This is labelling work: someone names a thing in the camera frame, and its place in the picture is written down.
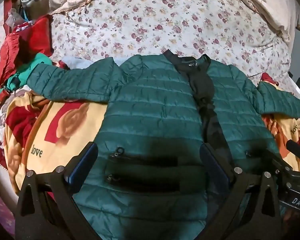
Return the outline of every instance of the mattress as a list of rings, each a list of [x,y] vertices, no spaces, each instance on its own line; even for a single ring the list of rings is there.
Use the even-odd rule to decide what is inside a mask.
[[[0,47],[5,38],[2,25],[3,3]],[[255,85],[267,72],[282,89],[300,98],[287,73],[288,46],[240,0],[93,0],[86,8],[53,15],[52,42],[54,61],[63,56],[91,61],[128,58],[167,49],[179,56],[207,54],[235,65]],[[7,107],[27,90],[24,86],[14,92],[0,110],[0,173],[7,169],[2,144]],[[0,181],[9,184],[9,176],[0,176]],[[10,198],[16,203],[15,194]]]

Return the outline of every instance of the quilted jacket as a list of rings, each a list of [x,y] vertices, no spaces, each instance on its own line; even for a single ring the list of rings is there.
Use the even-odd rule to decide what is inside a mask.
[[[298,118],[300,100],[266,82],[255,87],[232,65],[212,60],[207,73],[235,165],[246,171],[260,168],[258,161],[247,160],[246,152],[255,149],[268,148],[279,156],[261,114]],[[74,196],[103,239],[193,240],[204,228],[208,178],[199,158],[202,122],[189,83],[164,55],[135,55],[120,67],[109,57],[83,70],[39,64],[27,84],[53,101],[108,103],[94,140],[98,158]],[[111,158],[118,147],[128,160]],[[153,165],[155,159],[162,163]],[[128,183],[109,183],[109,175]],[[149,191],[136,187],[140,182],[160,187]]]

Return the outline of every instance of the silver bolt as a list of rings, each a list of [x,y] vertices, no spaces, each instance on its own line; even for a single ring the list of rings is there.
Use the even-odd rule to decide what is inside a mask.
[[[27,177],[31,177],[33,175],[33,171],[28,171],[27,172]]]
[[[62,172],[64,169],[64,166],[58,166],[56,167],[56,172]]]
[[[271,174],[270,174],[269,172],[267,172],[267,171],[264,173],[264,175],[265,175],[267,178],[271,178]]]
[[[234,172],[237,174],[240,174],[240,173],[242,173],[242,169],[240,167],[235,167]]]

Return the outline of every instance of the jacket sleeve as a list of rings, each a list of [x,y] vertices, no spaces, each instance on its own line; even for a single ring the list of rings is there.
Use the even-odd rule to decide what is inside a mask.
[[[29,76],[27,85],[37,94],[53,101],[85,99],[107,102],[112,91],[134,80],[141,68],[141,58],[134,61],[129,59],[119,67],[109,57],[86,69],[72,70],[38,64]]]
[[[300,99],[289,92],[276,89],[268,82],[259,82],[256,87],[238,68],[232,65],[229,67],[236,84],[258,114],[285,114],[295,119],[300,118]]]

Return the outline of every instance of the jacket's right sleeve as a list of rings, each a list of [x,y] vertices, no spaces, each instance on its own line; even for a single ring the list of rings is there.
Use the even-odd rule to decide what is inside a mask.
[[[27,85],[37,94],[52,101],[85,99],[107,102],[115,87],[130,80],[130,73],[119,67],[112,57],[93,63],[86,69],[64,70],[38,64],[30,74]]]

